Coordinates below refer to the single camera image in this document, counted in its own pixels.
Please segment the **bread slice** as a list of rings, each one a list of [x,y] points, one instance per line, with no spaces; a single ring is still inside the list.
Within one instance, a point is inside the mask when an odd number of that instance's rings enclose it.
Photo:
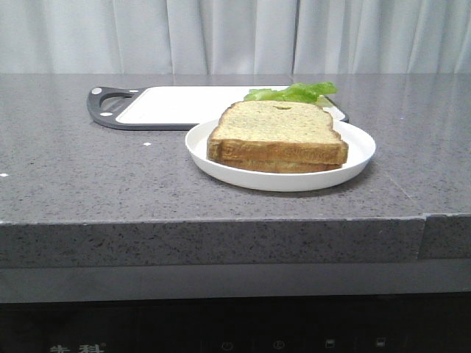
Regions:
[[[331,171],[340,169],[342,164],[326,163],[296,163],[284,161],[262,161],[262,160],[222,160],[222,165],[240,168],[248,171],[260,171],[267,173],[302,174],[320,171]]]
[[[314,104],[240,101],[221,115],[207,140],[207,158],[343,165],[349,146],[333,117]]]

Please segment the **green lettuce leaf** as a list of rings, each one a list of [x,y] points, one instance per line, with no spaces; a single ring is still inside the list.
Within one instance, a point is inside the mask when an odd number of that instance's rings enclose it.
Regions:
[[[295,101],[308,104],[319,104],[321,96],[334,94],[337,87],[332,82],[315,84],[294,83],[282,90],[271,88],[250,89],[244,101]]]

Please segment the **white round plate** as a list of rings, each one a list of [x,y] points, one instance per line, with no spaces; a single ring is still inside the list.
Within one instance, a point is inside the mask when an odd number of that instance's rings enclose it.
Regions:
[[[320,190],[340,185],[358,176],[375,153],[374,139],[352,124],[335,121],[334,129],[349,145],[347,162],[332,171],[306,174],[277,174],[237,169],[210,161],[206,157],[207,139],[217,121],[199,124],[186,134],[185,145],[199,169],[220,181],[253,190],[298,192]]]

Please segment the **white grey cutting board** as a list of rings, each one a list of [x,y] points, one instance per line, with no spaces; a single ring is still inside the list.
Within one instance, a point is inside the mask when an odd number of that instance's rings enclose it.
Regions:
[[[87,106],[96,123],[112,129],[188,131],[219,119],[251,89],[251,86],[95,87],[88,94]]]

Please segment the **black appliance control panel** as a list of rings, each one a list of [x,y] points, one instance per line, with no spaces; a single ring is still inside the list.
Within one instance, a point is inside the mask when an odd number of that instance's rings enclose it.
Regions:
[[[468,352],[470,295],[3,304],[3,352]]]

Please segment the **white curtain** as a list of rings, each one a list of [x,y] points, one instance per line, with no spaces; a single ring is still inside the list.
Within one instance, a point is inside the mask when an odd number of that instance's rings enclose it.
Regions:
[[[4,74],[470,72],[468,1],[3,1]]]

